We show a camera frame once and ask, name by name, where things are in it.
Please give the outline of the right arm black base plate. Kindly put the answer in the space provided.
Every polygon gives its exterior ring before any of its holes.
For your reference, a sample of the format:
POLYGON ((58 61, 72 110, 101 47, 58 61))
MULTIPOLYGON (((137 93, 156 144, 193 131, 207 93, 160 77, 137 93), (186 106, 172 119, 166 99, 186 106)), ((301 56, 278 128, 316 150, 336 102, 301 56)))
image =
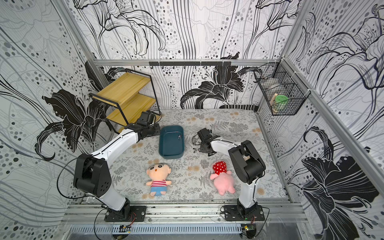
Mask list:
POLYGON ((266 219, 262 206, 255 204, 248 209, 242 205, 224 205, 221 207, 227 222, 235 221, 264 221, 266 219))

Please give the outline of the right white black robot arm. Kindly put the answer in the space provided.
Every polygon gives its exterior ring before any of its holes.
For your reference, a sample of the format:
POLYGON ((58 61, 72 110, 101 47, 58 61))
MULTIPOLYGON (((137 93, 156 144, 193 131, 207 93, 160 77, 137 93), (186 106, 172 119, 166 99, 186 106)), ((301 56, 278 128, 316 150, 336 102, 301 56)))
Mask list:
MULTIPOLYGON (((221 153, 231 158, 235 173, 242 181, 238 210, 243 215, 249 214, 257 206, 255 199, 257 181, 264 176, 266 165, 250 141, 233 143, 211 133, 212 131, 206 128, 198 131, 197 135, 201 140, 199 151, 207 153, 209 157, 221 153)), ((227 192, 235 193, 232 172, 227 169, 226 163, 223 161, 215 163, 213 170, 210 179, 214 181, 219 194, 223 196, 227 192)))

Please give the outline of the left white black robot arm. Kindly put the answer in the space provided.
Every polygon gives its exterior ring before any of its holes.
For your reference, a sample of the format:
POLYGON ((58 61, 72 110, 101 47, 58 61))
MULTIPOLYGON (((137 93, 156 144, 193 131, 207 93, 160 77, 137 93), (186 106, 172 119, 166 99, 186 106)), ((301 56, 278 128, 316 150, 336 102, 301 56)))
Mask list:
POLYGON ((113 187, 110 166, 132 145, 160 134, 156 115, 151 111, 142 112, 135 123, 125 126, 105 146, 90 155, 79 156, 76 160, 74 187, 96 197, 110 210, 120 212, 129 201, 113 187))

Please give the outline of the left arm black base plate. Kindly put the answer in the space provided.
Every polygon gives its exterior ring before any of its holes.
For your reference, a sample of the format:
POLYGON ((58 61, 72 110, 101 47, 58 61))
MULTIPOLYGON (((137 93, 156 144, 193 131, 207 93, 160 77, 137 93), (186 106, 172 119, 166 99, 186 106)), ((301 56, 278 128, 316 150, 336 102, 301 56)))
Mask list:
POLYGON ((107 209, 105 216, 105 222, 144 222, 147 212, 146 206, 124 206, 120 211, 115 211, 112 209, 107 209))

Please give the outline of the teal plastic storage box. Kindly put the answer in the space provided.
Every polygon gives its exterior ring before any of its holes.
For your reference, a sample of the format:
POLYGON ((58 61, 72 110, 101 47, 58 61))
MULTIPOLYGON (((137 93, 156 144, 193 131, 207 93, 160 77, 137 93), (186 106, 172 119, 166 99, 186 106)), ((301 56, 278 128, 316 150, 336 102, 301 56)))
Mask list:
POLYGON ((184 129, 182 126, 165 126, 161 129, 159 154, 166 160, 179 159, 185 151, 184 129))

